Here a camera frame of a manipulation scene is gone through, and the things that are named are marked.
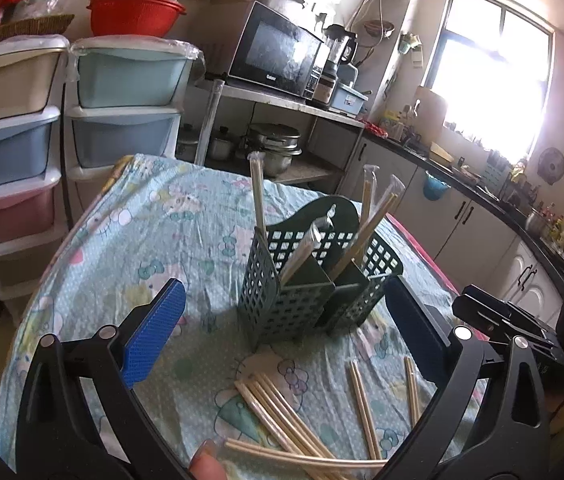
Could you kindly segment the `left hand holding gripper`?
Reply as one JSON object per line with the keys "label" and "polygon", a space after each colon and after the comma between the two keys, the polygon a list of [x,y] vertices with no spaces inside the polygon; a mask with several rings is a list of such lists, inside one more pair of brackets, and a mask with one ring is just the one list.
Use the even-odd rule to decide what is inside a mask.
{"label": "left hand holding gripper", "polygon": [[191,458],[189,471],[196,480],[227,480],[224,466],[217,458],[218,444],[204,441]]}

